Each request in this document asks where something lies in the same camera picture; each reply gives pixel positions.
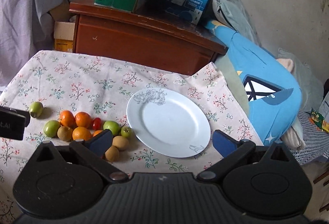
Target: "orange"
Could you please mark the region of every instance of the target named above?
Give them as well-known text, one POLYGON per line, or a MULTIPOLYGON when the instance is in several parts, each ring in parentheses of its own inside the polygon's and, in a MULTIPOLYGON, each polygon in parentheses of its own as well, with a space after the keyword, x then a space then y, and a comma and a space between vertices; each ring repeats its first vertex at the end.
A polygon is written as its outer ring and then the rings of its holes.
POLYGON ((62 126, 74 127, 75 119, 73 114, 70 111, 62 111, 60 113, 60 124, 62 126))
POLYGON ((102 132, 102 130, 96 130, 96 131, 93 133, 93 137, 96 136, 97 134, 99 134, 100 132, 102 132))
POLYGON ((92 118, 88 113, 79 112, 75 115, 75 123, 77 126, 89 128, 90 124, 92 123, 92 118))
POLYGON ((85 127, 79 126, 73 130, 72 138, 73 138, 73 140, 77 140, 77 139, 89 140, 92 138, 92 135, 88 129, 86 129, 85 127))

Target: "metal screw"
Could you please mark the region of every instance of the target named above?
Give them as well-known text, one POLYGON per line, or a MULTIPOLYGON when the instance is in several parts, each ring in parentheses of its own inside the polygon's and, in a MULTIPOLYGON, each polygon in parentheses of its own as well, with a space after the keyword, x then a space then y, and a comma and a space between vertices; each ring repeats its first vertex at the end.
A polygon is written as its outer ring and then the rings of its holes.
POLYGON ((216 174, 212 171, 203 171, 199 174, 203 180, 212 180, 216 177, 216 174))
POLYGON ((127 174, 123 173, 121 171, 119 172, 113 172, 110 174, 110 179, 115 181, 125 180, 127 178, 127 174))

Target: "red tomato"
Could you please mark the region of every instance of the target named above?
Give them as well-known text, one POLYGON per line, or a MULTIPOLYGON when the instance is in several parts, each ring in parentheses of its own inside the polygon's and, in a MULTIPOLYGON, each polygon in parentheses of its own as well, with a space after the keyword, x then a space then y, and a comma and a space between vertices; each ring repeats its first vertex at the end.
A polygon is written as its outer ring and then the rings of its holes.
POLYGON ((102 126, 102 120, 100 118, 95 118, 93 120, 93 130, 100 130, 102 126))

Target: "wooden cabinet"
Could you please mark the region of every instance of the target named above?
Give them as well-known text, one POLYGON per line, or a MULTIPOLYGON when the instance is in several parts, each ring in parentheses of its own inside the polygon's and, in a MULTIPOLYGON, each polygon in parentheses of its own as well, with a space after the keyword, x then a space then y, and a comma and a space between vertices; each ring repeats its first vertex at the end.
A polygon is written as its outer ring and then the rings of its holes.
POLYGON ((70 11, 77 14, 76 53, 192 75, 227 51, 203 27, 154 9, 145 7, 132 14, 81 0, 72 2, 70 11))

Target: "plate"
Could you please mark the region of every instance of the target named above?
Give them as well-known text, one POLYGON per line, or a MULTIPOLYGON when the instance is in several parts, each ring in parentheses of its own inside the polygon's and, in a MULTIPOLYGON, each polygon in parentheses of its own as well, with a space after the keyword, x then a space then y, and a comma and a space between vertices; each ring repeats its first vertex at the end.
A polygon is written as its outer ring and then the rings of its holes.
POLYGON ((127 120, 142 143, 169 157, 194 156, 210 140, 209 122, 201 109, 182 94, 164 88, 136 92, 127 105, 127 120))

